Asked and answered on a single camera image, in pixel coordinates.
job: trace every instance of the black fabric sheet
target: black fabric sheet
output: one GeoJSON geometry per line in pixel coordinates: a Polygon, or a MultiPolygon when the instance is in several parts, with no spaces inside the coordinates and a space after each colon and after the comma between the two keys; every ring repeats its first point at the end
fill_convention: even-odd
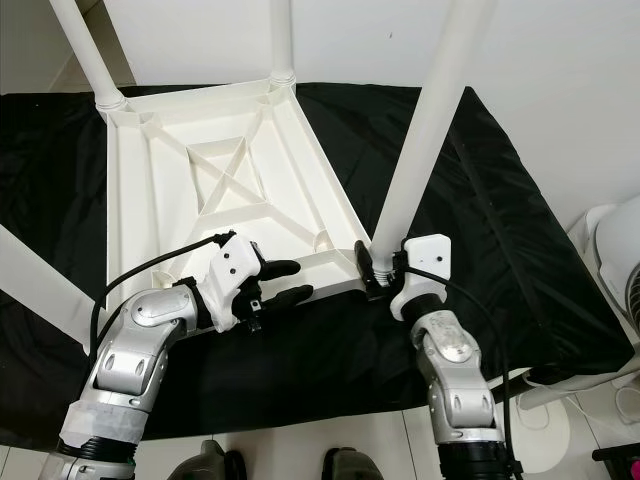
{"type": "MultiPolygon", "coordinates": [[[[298,86],[300,104],[369,235],[418,93],[298,86]]],[[[92,95],[7,95],[1,121],[0,223],[95,298],[106,263],[106,127],[92,95]]],[[[511,368],[595,374],[631,357],[616,317],[509,139],[469,88],[411,228],[412,236],[430,233],[452,239],[452,279],[496,316],[511,368]]],[[[447,306],[480,343],[485,376],[497,376],[495,339],[481,315],[454,291],[447,306]]],[[[51,446],[85,365],[77,343],[3,294],[0,443],[51,446]]],[[[236,328],[179,342],[169,365],[146,438],[425,403],[407,326],[392,319],[387,303],[367,303],[357,291],[272,318],[259,336],[236,328]]]]}

